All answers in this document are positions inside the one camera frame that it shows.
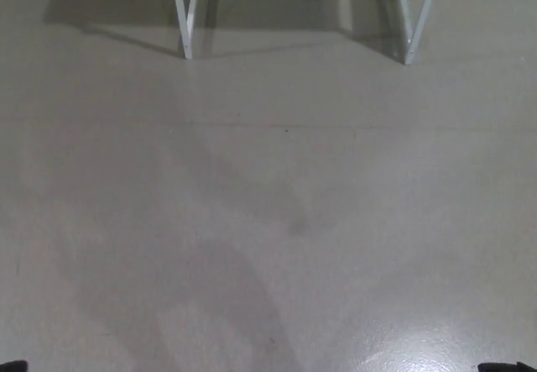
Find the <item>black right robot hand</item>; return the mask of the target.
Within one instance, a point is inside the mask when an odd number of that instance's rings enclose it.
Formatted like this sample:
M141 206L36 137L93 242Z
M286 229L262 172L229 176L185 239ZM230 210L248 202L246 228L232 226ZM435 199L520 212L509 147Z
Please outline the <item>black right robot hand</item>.
M522 362L499 363L487 362L477 366L478 372L537 372L537 369Z

